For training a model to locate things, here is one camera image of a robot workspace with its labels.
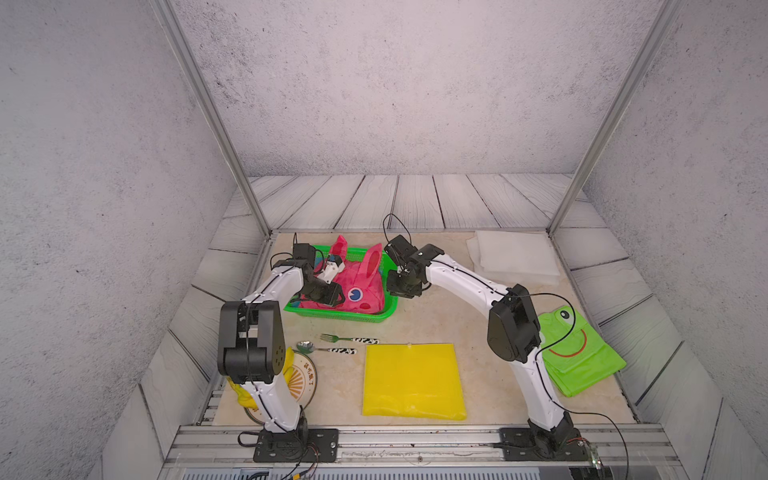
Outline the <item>green plastic basket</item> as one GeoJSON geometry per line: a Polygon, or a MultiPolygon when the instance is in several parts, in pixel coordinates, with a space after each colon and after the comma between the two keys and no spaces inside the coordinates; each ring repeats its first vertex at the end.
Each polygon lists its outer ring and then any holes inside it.
{"type": "Polygon", "coordinates": [[[316,245],[316,270],[341,262],[344,269],[333,279],[341,285],[344,302],[335,306],[322,305],[310,300],[295,300],[285,311],[304,317],[381,323],[397,309],[398,300],[386,291],[388,275],[395,264],[383,251],[381,244],[370,248],[349,247],[339,236],[331,245],[316,245]]]}

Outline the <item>pink bunny raincoat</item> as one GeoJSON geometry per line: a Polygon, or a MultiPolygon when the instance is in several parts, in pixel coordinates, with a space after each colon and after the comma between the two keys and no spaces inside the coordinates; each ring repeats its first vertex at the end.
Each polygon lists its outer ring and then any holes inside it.
{"type": "Polygon", "coordinates": [[[334,282],[341,285],[345,302],[339,306],[330,307],[312,301],[301,301],[300,307],[366,315],[379,313],[385,306],[385,293],[380,272],[382,252],[382,245],[376,244],[367,249],[359,261],[351,259],[348,242],[343,235],[339,235],[325,259],[319,264],[317,274],[323,269],[325,260],[330,254],[340,255],[344,260],[345,270],[336,277],[334,282]]]}

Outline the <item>yellow raincoat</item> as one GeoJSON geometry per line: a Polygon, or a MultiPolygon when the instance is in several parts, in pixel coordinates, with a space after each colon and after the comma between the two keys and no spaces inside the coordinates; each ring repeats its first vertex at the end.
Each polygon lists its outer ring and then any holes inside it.
{"type": "Polygon", "coordinates": [[[366,349],[362,414],[463,421],[467,418],[452,344],[366,349]]]}

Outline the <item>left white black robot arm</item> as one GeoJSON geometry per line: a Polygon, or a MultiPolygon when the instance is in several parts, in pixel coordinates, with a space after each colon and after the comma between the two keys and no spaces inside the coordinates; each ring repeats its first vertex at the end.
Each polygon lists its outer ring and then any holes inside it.
{"type": "Polygon", "coordinates": [[[220,311],[218,371],[248,392],[264,416],[264,428],[272,433],[292,433],[302,418],[283,375],[287,347],[282,310],[298,295],[329,306],[343,302],[339,284],[316,276],[315,257],[278,261],[252,293],[225,302],[220,311]]]}

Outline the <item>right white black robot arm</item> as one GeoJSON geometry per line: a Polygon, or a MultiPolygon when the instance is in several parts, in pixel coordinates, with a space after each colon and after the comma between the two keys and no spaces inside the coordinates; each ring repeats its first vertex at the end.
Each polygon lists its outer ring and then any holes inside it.
{"type": "Polygon", "coordinates": [[[415,298],[429,286],[440,287],[474,307],[488,320],[487,344],[508,362],[522,391],[532,429],[554,435],[565,433],[573,421],[554,395],[542,359],[541,326],[522,285],[506,287],[474,273],[439,247],[418,249],[399,235],[384,251],[396,265],[387,274],[386,290],[393,296],[415,298]]]}

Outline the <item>white folded raincoat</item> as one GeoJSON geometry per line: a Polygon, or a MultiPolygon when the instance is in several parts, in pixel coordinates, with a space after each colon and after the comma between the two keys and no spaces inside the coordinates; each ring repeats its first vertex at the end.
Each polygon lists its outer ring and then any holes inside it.
{"type": "Polygon", "coordinates": [[[474,271],[513,286],[556,286],[561,270],[554,248],[542,233],[477,231],[467,241],[474,271]]]}

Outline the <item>green frog folded raincoat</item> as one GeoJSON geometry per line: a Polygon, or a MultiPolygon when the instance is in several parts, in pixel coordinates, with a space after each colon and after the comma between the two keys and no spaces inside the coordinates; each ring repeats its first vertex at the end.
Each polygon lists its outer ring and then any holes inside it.
{"type": "Polygon", "coordinates": [[[566,397],[573,397],[614,375],[626,361],[578,312],[564,306],[538,316],[542,357],[549,377],[566,397]]]}

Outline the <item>round patterned plate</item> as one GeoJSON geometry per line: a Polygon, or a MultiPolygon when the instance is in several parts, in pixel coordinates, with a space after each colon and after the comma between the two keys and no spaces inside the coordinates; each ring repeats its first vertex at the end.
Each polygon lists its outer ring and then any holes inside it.
{"type": "MultiPolygon", "coordinates": [[[[292,364],[284,371],[286,384],[292,397],[304,409],[306,409],[315,396],[317,389],[318,373],[313,361],[303,353],[293,352],[292,364]]],[[[253,398],[248,401],[239,401],[247,417],[263,426],[266,416],[259,411],[253,398]]]]}

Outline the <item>yellow bananas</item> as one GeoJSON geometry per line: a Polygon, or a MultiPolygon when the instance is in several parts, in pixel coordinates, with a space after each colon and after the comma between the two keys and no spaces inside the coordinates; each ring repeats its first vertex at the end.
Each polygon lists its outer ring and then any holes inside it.
{"type": "MultiPolygon", "coordinates": [[[[295,352],[292,348],[287,349],[286,354],[286,361],[282,370],[282,375],[284,377],[284,380],[286,384],[289,384],[289,381],[293,375],[293,361],[295,357],[295,352]]],[[[237,395],[238,403],[247,409],[251,409],[254,411],[257,411],[259,409],[257,402],[254,400],[251,393],[249,393],[243,386],[234,383],[230,378],[227,378],[227,382],[229,386],[233,389],[233,391],[237,395]]]]}

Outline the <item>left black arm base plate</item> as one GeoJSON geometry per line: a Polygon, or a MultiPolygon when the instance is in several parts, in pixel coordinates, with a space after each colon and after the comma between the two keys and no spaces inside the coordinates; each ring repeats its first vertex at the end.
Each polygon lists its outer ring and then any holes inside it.
{"type": "Polygon", "coordinates": [[[262,430],[254,447],[255,463],[334,463],[339,430],[310,428],[291,433],[262,430]]]}

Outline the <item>aluminium front rail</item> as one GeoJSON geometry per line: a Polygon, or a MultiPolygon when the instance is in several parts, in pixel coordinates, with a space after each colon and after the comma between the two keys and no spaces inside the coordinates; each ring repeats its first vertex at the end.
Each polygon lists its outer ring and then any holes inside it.
{"type": "Polygon", "coordinates": [[[307,447],[270,446],[241,427],[183,427],[163,479],[685,479],[658,425],[585,424],[552,458],[518,428],[323,427],[307,447]]]}

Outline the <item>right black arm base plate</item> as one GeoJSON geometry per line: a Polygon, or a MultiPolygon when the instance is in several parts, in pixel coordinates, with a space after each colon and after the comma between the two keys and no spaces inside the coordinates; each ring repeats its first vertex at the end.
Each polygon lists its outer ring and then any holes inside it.
{"type": "Polygon", "coordinates": [[[586,462],[589,448],[575,428],[552,432],[536,428],[502,428],[495,448],[505,461],[586,462]]]}

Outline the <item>left metal corner post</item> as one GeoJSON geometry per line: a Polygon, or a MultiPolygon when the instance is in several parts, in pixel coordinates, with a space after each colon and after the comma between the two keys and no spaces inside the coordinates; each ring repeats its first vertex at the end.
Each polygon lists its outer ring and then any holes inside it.
{"type": "Polygon", "coordinates": [[[207,125],[212,131],[223,158],[233,175],[235,183],[243,196],[250,213],[255,217],[262,234],[270,236],[270,228],[258,200],[253,192],[235,146],[227,132],[215,101],[206,85],[205,79],[195,59],[190,44],[183,32],[173,4],[168,0],[151,1],[152,7],[165,32],[181,70],[190,85],[207,125]]]}

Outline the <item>metal corner post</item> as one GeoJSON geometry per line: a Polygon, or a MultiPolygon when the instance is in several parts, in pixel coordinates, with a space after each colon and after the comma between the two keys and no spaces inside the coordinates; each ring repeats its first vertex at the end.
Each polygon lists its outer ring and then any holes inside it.
{"type": "Polygon", "coordinates": [[[253,192],[235,146],[227,132],[215,101],[206,85],[205,79],[195,59],[190,44],[183,32],[173,4],[168,0],[151,1],[152,7],[165,32],[181,70],[190,85],[207,125],[212,131],[223,158],[233,175],[235,183],[243,196],[250,213],[255,217],[262,234],[270,236],[270,228],[258,200],[253,192]]]}
{"type": "Polygon", "coordinates": [[[609,144],[614,131],[631,103],[633,95],[651,67],[655,56],[664,43],[665,37],[674,24],[682,4],[683,2],[680,0],[665,0],[661,3],[657,16],[631,62],[589,147],[571,177],[571,182],[566,189],[564,197],[546,229],[551,239],[555,237],[558,229],[563,226],[578,193],[586,184],[609,144]]]}

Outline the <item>right metal corner post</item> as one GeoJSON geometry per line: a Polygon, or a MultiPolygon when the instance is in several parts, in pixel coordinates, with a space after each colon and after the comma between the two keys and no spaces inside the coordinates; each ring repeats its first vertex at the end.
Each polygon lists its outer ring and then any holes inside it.
{"type": "Polygon", "coordinates": [[[633,95],[651,67],[655,56],[664,43],[665,37],[674,24],[682,4],[683,2],[680,0],[665,0],[661,3],[657,16],[631,62],[589,147],[571,177],[571,182],[566,189],[564,197],[546,229],[551,239],[555,237],[558,229],[563,226],[578,193],[586,184],[609,144],[614,131],[631,103],[633,95]]]}

